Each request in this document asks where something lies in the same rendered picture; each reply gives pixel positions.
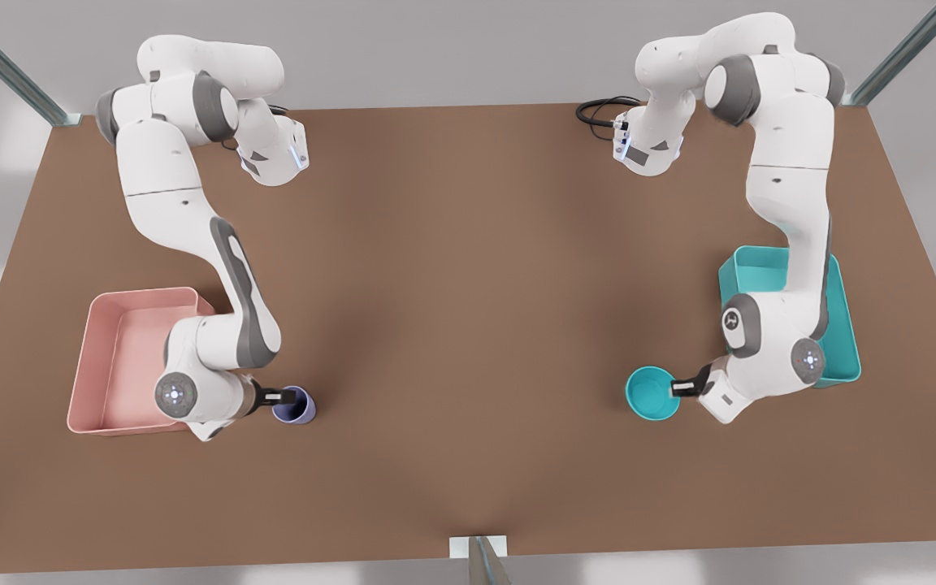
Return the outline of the teal box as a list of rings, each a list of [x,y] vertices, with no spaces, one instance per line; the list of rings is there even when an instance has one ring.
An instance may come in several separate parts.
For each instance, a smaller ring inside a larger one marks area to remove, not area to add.
[[[783,289],[787,263],[787,248],[751,245],[737,248],[717,271],[721,303],[726,304],[738,293]],[[842,271],[834,255],[830,257],[827,277],[827,310],[827,329],[818,341],[827,362],[816,388],[854,382],[862,373]]]

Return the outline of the purple cup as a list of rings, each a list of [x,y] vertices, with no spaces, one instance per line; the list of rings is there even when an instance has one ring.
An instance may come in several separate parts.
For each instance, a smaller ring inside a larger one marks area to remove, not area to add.
[[[271,412],[282,423],[291,425],[305,425],[315,418],[316,404],[312,396],[304,388],[288,386],[280,390],[293,390],[296,393],[296,403],[287,405],[271,405]]]

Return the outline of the pink box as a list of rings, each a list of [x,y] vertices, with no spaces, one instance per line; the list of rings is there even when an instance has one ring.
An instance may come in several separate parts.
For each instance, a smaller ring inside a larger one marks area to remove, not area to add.
[[[153,390],[166,362],[171,327],[189,316],[215,314],[193,288],[105,292],[90,303],[67,412],[81,436],[134,436],[184,431],[155,405]]]

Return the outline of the teal bowl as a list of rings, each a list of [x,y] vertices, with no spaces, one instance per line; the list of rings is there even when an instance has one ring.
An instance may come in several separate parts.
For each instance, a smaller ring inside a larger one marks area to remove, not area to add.
[[[680,397],[673,396],[673,376],[658,366],[643,366],[632,371],[625,384],[626,402],[635,415],[646,421],[672,418],[680,406]]]

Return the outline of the silver frame post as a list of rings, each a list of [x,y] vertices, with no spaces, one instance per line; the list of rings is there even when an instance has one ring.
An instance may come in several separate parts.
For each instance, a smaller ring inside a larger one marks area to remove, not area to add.
[[[873,99],[879,96],[935,38],[936,3],[868,76],[843,97],[842,105],[869,106]]]
[[[508,556],[505,535],[454,536],[448,540],[450,559],[466,559],[469,585],[512,585],[504,559]]]
[[[67,128],[80,124],[82,114],[66,112],[1,49],[0,81],[50,126]]]

